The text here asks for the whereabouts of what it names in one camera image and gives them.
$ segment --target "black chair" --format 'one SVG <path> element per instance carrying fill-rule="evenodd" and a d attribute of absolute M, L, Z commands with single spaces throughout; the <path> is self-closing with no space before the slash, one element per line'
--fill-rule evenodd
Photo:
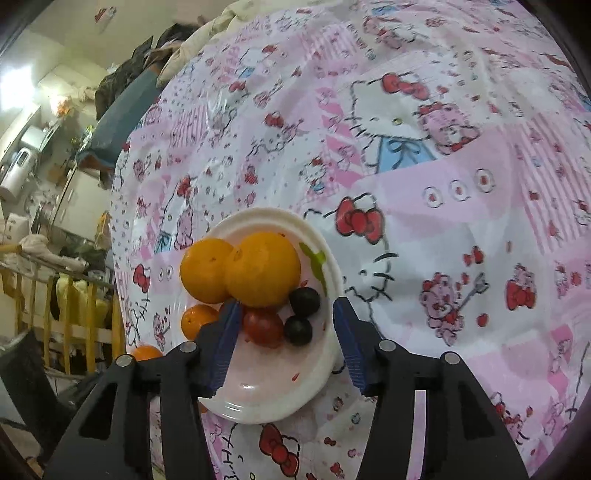
<path fill-rule="evenodd" d="M 45 465 L 73 412 L 58 401 L 51 388 L 32 330 L 23 332 L 0 350 L 0 378 L 27 429 L 41 446 L 38 463 Z"/>
<path fill-rule="evenodd" d="M 7 480 L 40 480 L 0 427 L 0 472 Z"/>

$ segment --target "metal screw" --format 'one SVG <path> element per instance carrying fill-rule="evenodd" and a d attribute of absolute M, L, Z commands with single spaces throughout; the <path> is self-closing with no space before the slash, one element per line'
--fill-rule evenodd
<path fill-rule="evenodd" d="M 191 353 L 194 352 L 197 348 L 197 344 L 195 342 L 184 342 L 181 343 L 180 350 L 183 353 Z"/>
<path fill-rule="evenodd" d="M 448 352 L 443 355 L 443 359 L 450 365 L 457 365 L 460 363 L 460 356 L 454 352 Z"/>
<path fill-rule="evenodd" d="M 382 340 L 379 343 L 379 348 L 384 352 L 393 352 L 396 350 L 396 343 L 394 343 L 392 340 Z"/>
<path fill-rule="evenodd" d="M 132 356 L 131 355 L 121 355 L 116 361 L 115 363 L 117 365 L 119 365 L 120 367 L 127 367 L 132 360 Z"/>

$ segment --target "dark grape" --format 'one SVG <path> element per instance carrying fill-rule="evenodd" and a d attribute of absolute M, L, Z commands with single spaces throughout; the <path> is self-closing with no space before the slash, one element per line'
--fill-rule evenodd
<path fill-rule="evenodd" d="M 290 293 L 291 309 L 298 317 L 309 317 L 320 309 L 320 295 L 310 287 L 300 287 Z"/>
<path fill-rule="evenodd" d="M 289 317 L 283 326 L 286 340 L 295 346 L 304 346 L 312 340 L 312 325 L 307 318 L 294 315 Z"/>

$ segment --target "pink tablecloth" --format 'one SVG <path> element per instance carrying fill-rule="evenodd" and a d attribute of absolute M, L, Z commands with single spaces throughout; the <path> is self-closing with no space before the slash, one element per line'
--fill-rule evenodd
<path fill-rule="evenodd" d="M 466 359 L 534 472 L 589 386 L 589 109 L 516 2 L 342 1 L 259 17 L 187 64 L 119 158 L 111 226 L 128 348 L 185 340 L 183 249 L 241 209 L 291 209 L 326 236 L 361 317 L 412 352 Z M 480 273 L 490 286 L 470 295 Z M 275 425 L 203 423 L 220 479 L 354 478 L 373 409 L 345 370 Z"/>

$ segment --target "white plate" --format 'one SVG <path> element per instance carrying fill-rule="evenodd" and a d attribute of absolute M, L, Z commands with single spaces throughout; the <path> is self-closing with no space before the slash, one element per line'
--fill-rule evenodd
<path fill-rule="evenodd" d="M 318 291 L 320 311 L 310 317 L 314 329 L 312 341 L 304 347 L 287 342 L 267 349 L 248 342 L 240 333 L 224 386 L 213 398 L 201 403 L 217 415 L 238 423 L 267 423 L 288 417 L 308 403 L 326 383 L 340 352 L 332 322 L 332 304 L 343 295 L 339 267 L 320 233 L 297 215 L 274 208 L 250 208 L 223 220 L 208 236 L 223 238 L 232 245 L 250 233 L 274 231 L 290 240 L 300 257 L 302 282 Z M 311 269 L 305 244 L 322 262 L 322 282 Z M 279 311 L 283 321 L 293 313 L 285 306 Z"/>

